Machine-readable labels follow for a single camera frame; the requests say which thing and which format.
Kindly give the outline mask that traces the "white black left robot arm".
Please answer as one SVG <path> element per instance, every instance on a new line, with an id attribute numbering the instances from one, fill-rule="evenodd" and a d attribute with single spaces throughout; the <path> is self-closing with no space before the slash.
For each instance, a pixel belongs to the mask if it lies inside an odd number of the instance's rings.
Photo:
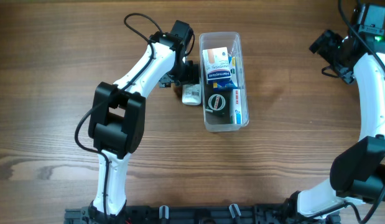
<path id="1" fill-rule="evenodd" d="M 195 40 L 189 24 L 176 21 L 170 32 L 158 30 L 145 40 L 146 52 L 135 66 L 95 90 L 88 135 L 98 152 L 99 182 L 86 223 L 126 222 L 128 161 L 143 137 L 146 100 L 154 87 L 199 82 L 198 65 L 187 60 Z"/>

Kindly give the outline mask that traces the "blue yellow medicine box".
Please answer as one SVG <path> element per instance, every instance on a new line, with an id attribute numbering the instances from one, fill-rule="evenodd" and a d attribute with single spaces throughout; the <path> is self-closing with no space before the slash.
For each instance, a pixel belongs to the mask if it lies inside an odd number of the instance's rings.
<path id="1" fill-rule="evenodd" d="M 238 72 L 237 72 L 237 63 L 236 57 L 228 57 L 229 67 L 231 78 L 228 81 L 214 82 L 213 90 L 214 91 L 226 91 L 238 88 Z"/>

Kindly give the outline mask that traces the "white glue bottle clear cap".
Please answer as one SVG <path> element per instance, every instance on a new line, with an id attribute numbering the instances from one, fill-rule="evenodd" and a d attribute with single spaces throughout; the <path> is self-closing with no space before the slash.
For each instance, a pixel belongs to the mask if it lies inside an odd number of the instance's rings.
<path id="1" fill-rule="evenodd" d="M 190 106 L 198 106 L 202 103 L 201 84 L 184 85 L 182 88 L 182 103 Z"/>

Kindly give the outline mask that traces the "white blue Hansaplast box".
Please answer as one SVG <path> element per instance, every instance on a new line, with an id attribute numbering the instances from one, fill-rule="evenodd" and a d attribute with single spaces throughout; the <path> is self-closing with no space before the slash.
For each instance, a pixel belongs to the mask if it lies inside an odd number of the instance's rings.
<path id="1" fill-rule="evenodd" d="M 207 84 L 231 80 L 227 47 L 205 49 L 202 55 Z"/>

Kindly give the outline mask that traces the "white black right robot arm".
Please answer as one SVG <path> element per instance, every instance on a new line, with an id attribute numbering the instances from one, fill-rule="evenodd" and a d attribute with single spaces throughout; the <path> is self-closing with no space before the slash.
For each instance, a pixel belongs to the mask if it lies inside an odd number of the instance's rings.
<path id="1" fill-rule="evenodd" d="M 357 84 L 359 139 L 336 157 L 328 179 L 274 210 L 281 223 L 335 223 L 340 210 L 365 204 L 367 214 L 356 221 L 367 223 L 385 202 L 385 6 L 358 1 L 344 22 L 345 37 L 326 30 L 310 51 L 327 61 L 324 75 Z"/>

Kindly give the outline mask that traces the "green white round-logo box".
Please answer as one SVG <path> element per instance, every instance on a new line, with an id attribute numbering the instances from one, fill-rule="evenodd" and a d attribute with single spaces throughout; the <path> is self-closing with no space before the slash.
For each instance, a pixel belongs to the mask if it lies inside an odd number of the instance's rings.
<path id="1" fill-rule="evenodd" d="M 225 117 L 230 115 L 230 91 L 210 91 L 205 95 L 205 112 L 208 115 Z"/>

